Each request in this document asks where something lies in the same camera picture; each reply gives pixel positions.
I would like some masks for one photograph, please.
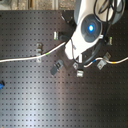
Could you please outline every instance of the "cable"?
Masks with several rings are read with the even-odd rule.
[[[128,57],[123,59],[123,60],[120,60],[120,61],[116,61],[116,62],[112,62],[112,61],[109,61],[109,60],[105,60],[108,64],[120,64],[124,61],[128,60]]]
[[[109,61],[109,60],[106,60],[106,59],[104,59],[104,58],[101,58],[101,57],[99,57],[99,58],[96,58],[95,60],[93,60],[92,62],[90,62],[88,65],[84,65],[84,68],[88,68],[89,66],[91,66],[94,62],[96,62],[97,60],[104,60],[104,61],[106,61],[108,64],[120,64],[120,63],[122,63],[122,62],[124,62],[124,61],[126,61],[126,60],[128,60],[128,57],[126,57],[125,59],[122,59],[122,60],[120,60],[120,61]]]
[[[123,11],[123,7],[124,7],[124,0],[121,0],[121,2],[122,2],[121,10],[120,10],[120,11],[117,11],[117,10],[116,10],[116,12],[119,13],[119,14],[122,13],[122,11]]]
[[[103,58],[99,57],[96,58],[95,60],[93,60],[92,62],[90,62],[88,65],[84,65],[84,68],[88,68],[89,66],[91,66],[93,63],[95,63],[97,60],[102,60]]]
[[[40,56],[35,56],[35,57],[27,57],[27,58],[16,58],[16,59],[5,59],[5,60],[0,60],[0,63],[2,62],[10,62],[10,61],[21,61],[21,60],[33,60],[33,59],[37,59],[37,58],[42,58],[46,55],[49,55],[50,53],[54,52],[55,50],[57,50],[58,48],[62,47],[65,43],[62,43],[60,45],[58,45],[57,47],[53,48],[52,50],[50,50],[47,53],[44,53],[43,55]]]

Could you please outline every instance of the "black perforated table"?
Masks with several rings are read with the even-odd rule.
[[[73,31],[62,19],[61,11],[0,11],[0,59],[36,54],[36,44],[44,52],[60,41],[54,31]],[[128,12],[109,35],[112,46],[103,46],[111,60],[128,56]],[[56,76],[50,69],[58,60],[56,52],[36,60],[0,63],[0,126],[3,128],[127,128],[128,61],[106,65],[97,63],[77,78],[74,68],[62,68]]]

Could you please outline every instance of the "blue light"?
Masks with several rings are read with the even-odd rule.
[[[94,30],[94,26],[93,25],[89,25],[89,31],[92,32]]]

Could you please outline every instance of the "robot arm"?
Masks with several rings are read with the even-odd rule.
[[[103,23],[109,22],[114,14],[111,24],[116,23],[124,12],[124,5],[125,0],[77,0],[74,11],[77,28],[65,46],[67,57],[76,59],[81,53],[96,45],[99,39],[105,36],[102,35]]]

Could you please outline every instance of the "white cable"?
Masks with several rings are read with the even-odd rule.
[[[120,61],[116,61],[116,62],[111,62],[111,61],[108,61],[108,60],[105,60],[108,64],[119,64],[119,63],[122,63],[124,61],[128,60],[128,57],[123,59],[123,60],[120,60]]]
[[[96,62],[97,60],[102,60],[103,58],[99,57],[99,58],[96,58],[94,61],[90,62],[88,65],[84,65],[84,68],[87,68],[89,66],[91,66],[94,62]]]
[[[88,65],[84,65],[84,68],[87,68],[87,67],[91,66],[95,61],[102,60],[102,59],[104,59],[104,58],[101,58],[101,57],[96,58],[94,61],[90,62]],[[116,61],[116,62],[112,62],[112,61],[109,61],[109,60],[104,59],[104,61],[106,61],[108,64],[119,64],[119,63],[122,63],[122,62],[124,62],[126,60],[128,60],[128,57],[125,58],[125,59],[123,59],[123,60]]]
[[[58,48],[60,48],[61,46],[63,46],[65,43],[60,44],[59,46],[53,48],[52,50],[50,50],[47,53],[44,53],[43,55],[40,56],[35,56],[35,57],[27,57],[27,58],[15,58],[15,59],[5,59],[5,60],[0,60],[0,63],[2,62],[9,62],[9,61],[21,61],[21,60],[33,60],[33,59],[37,59],[37,58],[42,58],[52,52],[54,52],[55,50],[57,50]]]

